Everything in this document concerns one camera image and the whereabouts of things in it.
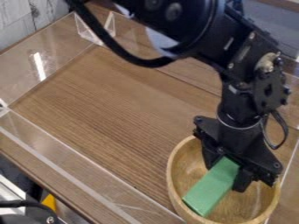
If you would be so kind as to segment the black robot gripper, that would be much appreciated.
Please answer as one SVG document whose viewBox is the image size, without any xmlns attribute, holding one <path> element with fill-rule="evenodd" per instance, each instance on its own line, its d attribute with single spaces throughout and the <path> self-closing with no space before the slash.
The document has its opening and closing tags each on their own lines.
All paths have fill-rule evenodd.
<svg viewBox="0 0 299 224">
<path fill-rule="evenodd" d="M 229 158 L 239 165 L 233 190 L 243 193 L 254 181 L 262 181 L 273 187 L 283 172 L 282 162 L 271 150 L 274 145 L 267 137 L 269 115 L 254 116 L 249 121 L 238 122 L 226 114 L 217 118 L 194 117 L 194 136 L 202 141 L 202 155 L 210 170 L 222 158 Z"/>
</svg>

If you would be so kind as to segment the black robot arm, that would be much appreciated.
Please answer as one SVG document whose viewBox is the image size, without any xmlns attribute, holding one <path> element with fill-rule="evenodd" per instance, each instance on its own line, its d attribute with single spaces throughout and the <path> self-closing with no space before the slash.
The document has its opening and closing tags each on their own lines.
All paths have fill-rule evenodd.
<svg viewBox="0 0 299 224">
<path fill-rule="evenodd" d="M 278 109 L 287 104 L 281 50 L 273 37 L 229 6 L 227 0 L 113 0 L 119 10 L 146 26 L 163 56 L 195 58 L 213 66 L 222 81 L 217 116 L 194 118 L 207 168 L 222 157 L 238 163 L 233 189 L 277 182 L 283 165 L 273 151 L 267 121 L 289 132 Z"/>
</svg>

